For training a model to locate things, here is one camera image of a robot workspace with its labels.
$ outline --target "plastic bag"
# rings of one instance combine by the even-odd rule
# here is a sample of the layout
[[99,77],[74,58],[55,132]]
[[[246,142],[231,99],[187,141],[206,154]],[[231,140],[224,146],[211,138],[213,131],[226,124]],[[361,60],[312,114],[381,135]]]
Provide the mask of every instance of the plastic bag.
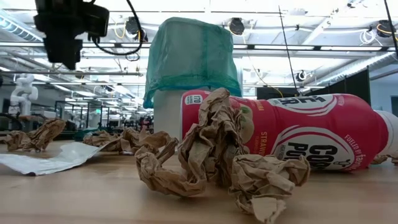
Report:
[[233,39],[226,29],[173,17],[160,25],[149,51],[144,108],[153,108],[156,90],[228,89],[241,96]]

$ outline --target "ceiling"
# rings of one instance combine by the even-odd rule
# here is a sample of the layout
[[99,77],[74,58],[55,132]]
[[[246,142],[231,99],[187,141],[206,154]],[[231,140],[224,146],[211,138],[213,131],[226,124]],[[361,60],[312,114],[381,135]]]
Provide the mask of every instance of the ceiling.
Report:
[[[146,0],[133,1],[142,27],[146,30],[149,42],[156,35],[159,25],[170,17],[186,17],[198,19],[211,24],[228,28],[227,24],[232,17],[240,17],[245,25],[243,36],[233,36],[234,44],[272,44],[284,45],[279,17],[279,7],[282,13],[284,29],[288,45],[332,45],[332,46],[393,46],[392,38],[376,37],[372,41],[363,42],[361,36],[368,39],[372,34],[366,34],[369,26],[376,27],[378,21],[387,19],[384,1],[380,0],[334,0],[334,1],[266,1],[266,0]],[[132,13],[125,0],[97,0],[95,4],[106,7],[111,11],[108,35],[101,42],[134,42],[127,35],[122,36],[124,22]],[[388,0],[391,16],[394,24],[398,23],[398,1]],[[12,19],[27,32],[38,38],[44,34],[35,29],[33,16],[36,15],[35,1],[33,0],[2,0],[1,16]],[[78,38],[85,42],[86,35]],[[1,41],[26,40],[0,29]],[[27,62],[22,58],[10,55],[16,52],[29,58]],[[242,68],[243,85],[262,84],[260,76],[268,84],[291,85],[292,75],[290,63],[285,51],[258,51],[251,54],[247,50],[235,50],[234,61]],[[122,72],[135,73],[136,75],[113,76],[85,76],[84,79],[74,75],[57,75],[47,78],[59,82],[94,82],[99,78],[102,82],[110,83],[137,83],[131,86],[119,86],[113,93],[115,98],[134,97],[139,103],[144,96],[145,73],[147,68],[147,56],[149,49],[142,49],[141,59],[137,62],[127,61],[124,57],[114,57],[102,53],[99,49],[87,48],[82,50],[81,62],[77,64],[79,70],[89,72]],[[294,73],[305,71],[310,74],[308,80],[300,85],[317,85],[320,80],[327,78],[334,71],[344,66],[349,66],[358,60],[366,61],[369,58],[380,55],[374,52],[290,52],[291,64]],[[45,54],[39,48],[0,47],[0,67],[10,70],[41,70],[48,71],[48,67],[66,70],[61,65],[52,65],[45,58]],[[46,75],[37,75],[46,79]],[[61,85],[73,90],[88,91],[98,96],[112,95],[104,91],[100,86],[72,86]],[[255,95],[253,87],[245,87],[244,95]]]

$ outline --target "plastic bottle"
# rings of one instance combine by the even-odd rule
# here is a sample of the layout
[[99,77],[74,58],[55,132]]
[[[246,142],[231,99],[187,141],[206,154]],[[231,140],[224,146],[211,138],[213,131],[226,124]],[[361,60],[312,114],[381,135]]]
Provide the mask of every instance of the plastic bottle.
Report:
[[[200,103],[210,92],[192,90],[182,97],[182,136],[198,122]],[[377,154],[398,148],[398,118],[373,111],[357,96],[333,94],[271,100],[231,96],[242,111],[241,137],[251,154],[278,159],[305,156],[314,169],[353,171]]]

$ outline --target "table surface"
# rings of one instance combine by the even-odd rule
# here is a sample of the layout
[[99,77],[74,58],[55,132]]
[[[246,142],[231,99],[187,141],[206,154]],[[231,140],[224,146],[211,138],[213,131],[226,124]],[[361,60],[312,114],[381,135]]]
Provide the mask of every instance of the table surface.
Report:
[[[30,155],[52,157],[48,152]],[[0,153],[6,153],[0,145]],[[177,157],[166,167],[178,169]],[[0,165],[0,223],[259,223],[209,185],[189,198],[162,195],[139,180],[134,158],[99,154],[85,165],[39,177]],[[397,223],[398,167],[389,161],[352,174],[315,173],[297,187],[276,224]]]

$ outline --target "white robot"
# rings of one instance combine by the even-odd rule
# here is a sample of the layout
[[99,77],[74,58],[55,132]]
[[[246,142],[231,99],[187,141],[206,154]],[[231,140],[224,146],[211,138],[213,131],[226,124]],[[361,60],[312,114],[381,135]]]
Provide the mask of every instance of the white robot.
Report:
[[16,88],[11,93],[11,105],[8,109],[9,114],[30,115],[30,105],[32,100],[37,100],[37,88],[32,86],[35,77],[32,74],[20,74],[16,80]]

